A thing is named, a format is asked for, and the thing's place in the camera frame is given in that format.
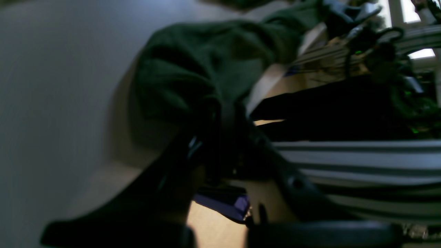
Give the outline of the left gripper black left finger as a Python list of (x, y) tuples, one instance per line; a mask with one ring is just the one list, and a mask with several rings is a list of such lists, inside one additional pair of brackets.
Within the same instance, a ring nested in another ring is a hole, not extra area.
[(192, 248), (189, 206), (227, 178), (227, 104), (206, 104), (165, 151), (106, 204), (46, 226), (50, 248)]

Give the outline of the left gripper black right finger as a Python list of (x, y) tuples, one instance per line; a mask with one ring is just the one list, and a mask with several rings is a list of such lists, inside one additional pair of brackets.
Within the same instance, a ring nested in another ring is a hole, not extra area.
[(248, 248), (400, 248), (399, 228), (356, 217), (330, 201), (249, 121), (224, 105), (224, 177), (241, 182), (252, 206)]

